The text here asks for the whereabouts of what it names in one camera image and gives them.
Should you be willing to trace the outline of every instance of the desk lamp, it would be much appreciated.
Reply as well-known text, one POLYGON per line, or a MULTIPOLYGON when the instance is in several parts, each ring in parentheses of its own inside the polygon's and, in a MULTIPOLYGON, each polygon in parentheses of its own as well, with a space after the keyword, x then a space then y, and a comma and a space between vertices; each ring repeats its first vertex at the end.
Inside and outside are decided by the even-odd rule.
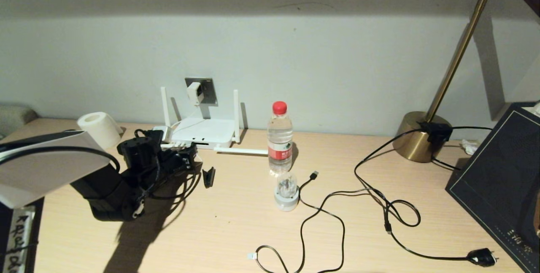
MULTIPOLYGON (((540 0, 524 0, 530 8, 536 14, 538 17, 540 17, 540 0)), ((469 44, 469 41, 471 37, 473 36, 473 32, 475 30, 476 24, 478 23, 478 20, 480 19, 480 15, 482 14, 482 11, 484 10, 484 7, 486 6, 486 3, 488 0, 478 0, 476 3, 473 15, 471 16, 471 20, 469 24, 467 25, 467 28, 465 29, 465 34, 459 41, 459 44, 457 46, 456 54, 454 55, 450 66, 448 68, 448 71, 446 75, 444 76, 442 82, 440 83, 440 86, 437 90, 437 93, 435 94, 435 97, 433 98, 432 105, 429 107, 427 113, 422 111, 412 111, 410 113, 405 114, 405 117, 403 117, 403 121, 401 122, 401 125, 399 127, 399 130, 397 131, 398 135, 401 135, 407 131, 411 130, 422 130, 410 133, 409 135, 404 135, 401 138, 394 141, 394 149, 403 157, 416 162, 430 162, 432 160, 432 157, 436 157, 439 153, 440 149, 444 145, 445 140, 437 140, 437 141, 430 141, 429 134, 424 131, 424 128, 422 127, 421 123, 426 124, 443 124, 450 127, 450 123, 443 119, 442 117, 436 115, 437 109, 440 105, 440 102, 442 101, 442 98, 444 97, 444 94, 448 90, 448 86, 450 85, 450 82, 452 81, 452 78, 454 76, 454 73, 457 70, 457 67, 459 66, 459 62, 461 62, 461 58, 463 57, 463 54, 465 53, 465 50, 467 49, 467 45, 469 44)))

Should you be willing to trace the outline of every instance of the red bottle cap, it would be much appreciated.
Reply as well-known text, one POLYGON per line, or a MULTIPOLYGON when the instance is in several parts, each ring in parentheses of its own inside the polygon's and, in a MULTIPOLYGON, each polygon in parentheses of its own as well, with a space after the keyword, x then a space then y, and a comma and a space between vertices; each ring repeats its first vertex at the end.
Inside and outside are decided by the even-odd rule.
POLYGON ((283 101, 274 102, 274 105, 272 106, 272 111, 274 111, 274 115, 283 115, 287 113, 287 103, 283 101))

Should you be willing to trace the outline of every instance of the wall outlet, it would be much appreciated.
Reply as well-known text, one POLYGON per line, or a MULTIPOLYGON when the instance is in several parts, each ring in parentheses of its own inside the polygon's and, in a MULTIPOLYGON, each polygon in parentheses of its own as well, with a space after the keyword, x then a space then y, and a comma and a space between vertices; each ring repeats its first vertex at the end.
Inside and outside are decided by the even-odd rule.
POLYGON ((212 78, 196 78, 189 77, 185 78, 186 86, 191 85, 193 82, 199 82, 201 84, 202 92, 204 98, 201 101, 201 104, 218 104, 218 98, 216 96, 216 90, 214 89, 214 81, 212 78))

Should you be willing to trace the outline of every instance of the bottle label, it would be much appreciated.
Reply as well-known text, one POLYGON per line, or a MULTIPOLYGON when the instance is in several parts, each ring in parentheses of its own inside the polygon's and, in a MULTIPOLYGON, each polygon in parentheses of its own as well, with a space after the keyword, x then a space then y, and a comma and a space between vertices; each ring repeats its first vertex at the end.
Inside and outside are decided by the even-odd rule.
POLYGON ((272 143, 268 141, 268 155, 277 160, 291 157, 293 142, 272 143))

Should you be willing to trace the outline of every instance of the wooden desk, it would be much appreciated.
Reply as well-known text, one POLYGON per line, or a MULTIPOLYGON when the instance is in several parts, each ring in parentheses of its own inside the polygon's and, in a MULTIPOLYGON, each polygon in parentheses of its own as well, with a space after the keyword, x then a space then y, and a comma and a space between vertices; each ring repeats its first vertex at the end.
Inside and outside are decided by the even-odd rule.
MULTIPOLYGON (((137 128, 151 125, 121 124, 133 137, 137 128)), ((77 128, 75 121, 37 119, 5 141, 77 128)), ((293 169, 299 183, 313 170, 318 178, 302 191, 303 198, 320 204, 336 190, 361 188, 353 175, 360 159, 388 137, 329 135, 296 132, 298 156, 293 169)), ((265 132, 248 130, 243 148, 263 148, 265 132)), ((110 149, 123 164, 123 158, 110 149)), ((216 154, 200 150, 204 169, 216 167, 214 186, 202 183, 186 202, 168 217, 147 213, 130 223, 100 222, 93 218, 88 202, 69 185, 45 198, 36 260, 37 273, 174 273, 259 272, 247 254, 262 245, 276 248, 291 271, 299 267, 302 221, 314 213, 299 205, 290 213, 279 211, 273 200, 275 180, 268 175, 266 157, 216 154)), ((459 148, 446 147, 440 159, 455 164, 465 157, 459 148)), ((391 218, 397 238, 408 248, 433 256, 465 256, 470 250, 490 248, 498 263, 482 268, 469 262, 423 259, 400 248, 386 234, 381 208, 367 196, 330 198, 324 208, 346 224, 346 273, 433 273, 433 272, 520 272, 514 261, 444 187, 451 171, 434 164, 407 161, 388 152, 369 161, 359 173, 390 200, 412 202, 421 212, 419 227, 404 227, 391 218)), ((403 209, 405 220, 414 221, 412 211, 403 209)), ((325 214, 304 227, 306 260, 304 272, 335 268, 340 263, 341 225, 325 214)), ((270 250, 259 254, 268 269, 283 269, 270 250)))

